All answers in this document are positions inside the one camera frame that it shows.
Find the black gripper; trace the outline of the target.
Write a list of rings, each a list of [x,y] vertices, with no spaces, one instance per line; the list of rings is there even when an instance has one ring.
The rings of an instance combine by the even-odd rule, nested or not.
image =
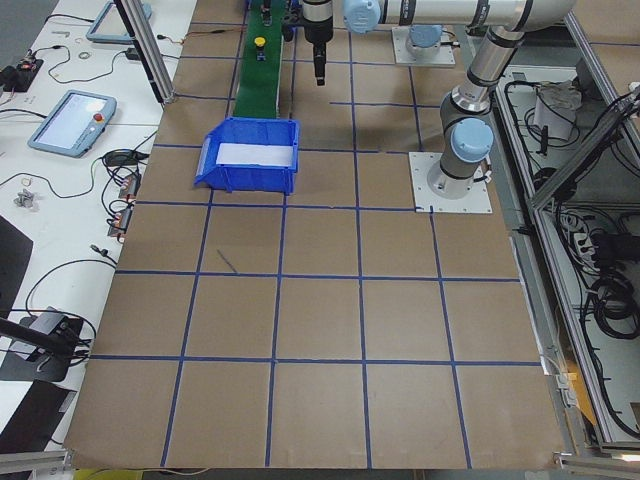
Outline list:
[[[333,21],[308,21],[305,25],[305,38],[313,46],[314,74],[317,86],[324,86],[326,82],[326,48],[333,38]]]

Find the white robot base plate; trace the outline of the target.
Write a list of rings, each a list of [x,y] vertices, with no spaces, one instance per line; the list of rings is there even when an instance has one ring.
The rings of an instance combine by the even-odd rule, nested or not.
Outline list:
[[[410,152],[414,208],[424,213],[491,214],[487,181],[481,166],[468,179],[447,176],[439,152]]]

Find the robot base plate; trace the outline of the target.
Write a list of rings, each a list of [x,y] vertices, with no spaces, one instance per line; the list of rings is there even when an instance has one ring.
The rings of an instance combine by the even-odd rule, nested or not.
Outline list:
[[[410,26],[397,26],[391,30],[395,63],[404,66],[421,66],[431,68],[453,68],[455,58],[452,41],[444,31],[438,47],[429,49],[409,49],[407,36]]]

